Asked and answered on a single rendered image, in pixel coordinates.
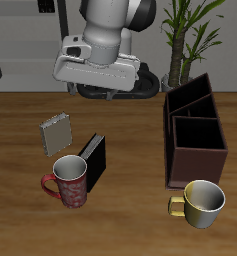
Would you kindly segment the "dark brown desk caddy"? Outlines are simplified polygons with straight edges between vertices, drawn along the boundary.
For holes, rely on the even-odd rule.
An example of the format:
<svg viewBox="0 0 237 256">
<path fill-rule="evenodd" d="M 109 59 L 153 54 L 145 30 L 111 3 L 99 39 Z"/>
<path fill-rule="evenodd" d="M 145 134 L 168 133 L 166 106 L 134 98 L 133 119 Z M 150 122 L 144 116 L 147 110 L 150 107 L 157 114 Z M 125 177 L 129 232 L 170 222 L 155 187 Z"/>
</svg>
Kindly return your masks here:
<svg viewBox="0 0 237 256">
<path fill-rule="evenodd" d="M 228 147 L 207 74 L 166 93 L 163 130 L 168 190 L 193 180 L 219 182 Z"/>
</svg>

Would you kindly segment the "grey book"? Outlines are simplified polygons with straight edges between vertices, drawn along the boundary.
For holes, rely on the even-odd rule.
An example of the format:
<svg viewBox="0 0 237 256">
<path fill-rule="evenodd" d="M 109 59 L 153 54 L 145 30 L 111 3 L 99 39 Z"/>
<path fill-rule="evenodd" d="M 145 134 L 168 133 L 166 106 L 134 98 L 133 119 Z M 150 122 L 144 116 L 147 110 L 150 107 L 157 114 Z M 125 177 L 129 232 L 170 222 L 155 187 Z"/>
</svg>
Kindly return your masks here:
<svg viewBox="0 0 237 256">
<path fill-rule="evenodd" d="M 72 144 L 70 117 L 64 112 L 40 124 L 39 130 L 48 157 Z"/>
</svg>

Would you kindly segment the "green pot plant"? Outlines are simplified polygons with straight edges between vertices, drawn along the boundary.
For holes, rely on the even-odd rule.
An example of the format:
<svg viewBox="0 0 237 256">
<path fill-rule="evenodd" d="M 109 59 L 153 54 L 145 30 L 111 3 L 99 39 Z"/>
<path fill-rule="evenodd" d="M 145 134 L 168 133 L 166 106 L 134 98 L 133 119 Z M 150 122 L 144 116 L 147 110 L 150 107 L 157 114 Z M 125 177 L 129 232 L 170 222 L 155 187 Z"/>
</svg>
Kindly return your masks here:
<svg viewBox="0 0 237 256">
<path fill-rule="evenodd" d="M 204 36 L 209 21 L 198 27 L 195 24 L 224 2 L 225 0 L 213 0 L 207 3 L 207 0 L 203 0 L 193 10 L 192 0 L 171 0 L 169 5 L 172 11 L 164 9 L 168 18 L 162 22 L 160 29 L 168 37 L 167 44 L 171 47 L 171 62 L 169 73 L 161 79 L 163 92 L 168 92 L 190 81 L 192 63 L 196 60 L 202 62 L 204 51 L 221 44 L 221 41 L 216 41 L 219 28 Z"/>
</svg>

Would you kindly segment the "yellow and white mug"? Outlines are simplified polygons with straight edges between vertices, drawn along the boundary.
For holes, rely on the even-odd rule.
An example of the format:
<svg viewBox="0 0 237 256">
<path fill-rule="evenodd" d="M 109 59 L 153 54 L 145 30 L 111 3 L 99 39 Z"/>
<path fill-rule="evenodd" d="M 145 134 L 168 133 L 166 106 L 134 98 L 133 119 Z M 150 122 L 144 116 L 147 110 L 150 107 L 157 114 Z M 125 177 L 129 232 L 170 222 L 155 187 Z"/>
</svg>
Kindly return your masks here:
<svg viewBox="0 0 237 256">
<path fill-rule="evenodd" d="M 171 216 L 184 217 L 198 229 L 212 225 L 226 202 L 223 190 L 206 180 L 194 180 L 188 183 L 182 196 L 171 196 L 168 213 Z"/>
</svg>

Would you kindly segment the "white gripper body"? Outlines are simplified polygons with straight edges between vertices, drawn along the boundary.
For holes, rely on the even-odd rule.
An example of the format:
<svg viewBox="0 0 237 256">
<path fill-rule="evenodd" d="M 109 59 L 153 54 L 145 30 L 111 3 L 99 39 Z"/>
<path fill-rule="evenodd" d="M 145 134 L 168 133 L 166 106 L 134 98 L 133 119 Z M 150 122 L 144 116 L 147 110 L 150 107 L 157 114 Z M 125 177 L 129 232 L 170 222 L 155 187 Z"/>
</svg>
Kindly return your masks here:
<svg viewBox="0 0 237 256">
<path fill-rule="evenodd" d="M 103 68 L 89 65 L 84 59 L 60 53 L 53 77 L 63 82 L 131 91 L 135 81 L 139 79 L 139 67 L 140 60 L 133 55 L 119 54 L 113 64 Z"/>
</svg>

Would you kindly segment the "black book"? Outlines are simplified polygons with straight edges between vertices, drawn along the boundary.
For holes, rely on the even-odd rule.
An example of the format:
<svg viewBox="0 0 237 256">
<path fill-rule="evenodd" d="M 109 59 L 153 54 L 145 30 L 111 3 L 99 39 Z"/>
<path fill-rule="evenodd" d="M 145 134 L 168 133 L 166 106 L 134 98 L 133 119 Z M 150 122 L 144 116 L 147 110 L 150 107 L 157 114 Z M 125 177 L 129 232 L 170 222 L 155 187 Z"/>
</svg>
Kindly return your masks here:
<svg viewBox="0 0 237 256">
<path fill-rule="evenodd" d="M 105 137 L 94 134 L 79 156 L 87 163 L 87 192 L 90 193 L 106 169 Z"/>
</svg>

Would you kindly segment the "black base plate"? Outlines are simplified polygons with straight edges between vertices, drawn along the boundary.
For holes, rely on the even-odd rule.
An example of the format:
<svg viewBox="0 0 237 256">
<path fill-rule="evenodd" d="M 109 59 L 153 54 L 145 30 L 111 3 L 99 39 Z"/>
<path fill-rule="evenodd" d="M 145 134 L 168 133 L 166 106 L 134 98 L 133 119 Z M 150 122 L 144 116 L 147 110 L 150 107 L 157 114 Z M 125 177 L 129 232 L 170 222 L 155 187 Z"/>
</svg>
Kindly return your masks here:
<svg viewBox="0 0 237 256">
<path fill-rule="evenodd" d="M 149 70 L 146 63 L 142 62 L 138 70 L 139 79 L 134 88 L 129 91 L 119 90 L 113 99 L 148 99 L 154 97 L 160 89 L 159 79 Z M 78 84 L 77 90 L 81 96 L 88 99 L 106 99 L 107 92 L 111 89 Z"/>
</svg>

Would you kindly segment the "red patterned mug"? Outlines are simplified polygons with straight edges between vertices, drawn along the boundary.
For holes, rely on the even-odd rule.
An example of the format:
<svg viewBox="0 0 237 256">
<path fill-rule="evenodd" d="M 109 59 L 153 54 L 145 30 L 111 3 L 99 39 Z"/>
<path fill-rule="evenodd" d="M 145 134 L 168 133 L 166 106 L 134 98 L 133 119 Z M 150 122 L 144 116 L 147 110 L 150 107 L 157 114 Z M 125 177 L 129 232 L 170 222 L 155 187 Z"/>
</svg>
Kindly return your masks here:
<svg viewBox="0 0 237 256">
<path fill-rule="evenodd" d="M 41 179 L 42 189 L 50 196 L 61 199 L 70 209 L 80 208 L 87 200 L 87 163 L 76 155 L 59 158 L 53 165 L 53 173 Z M 45 186 L 47 181 L 57 183 L 58 192 Z"/>
</svg>

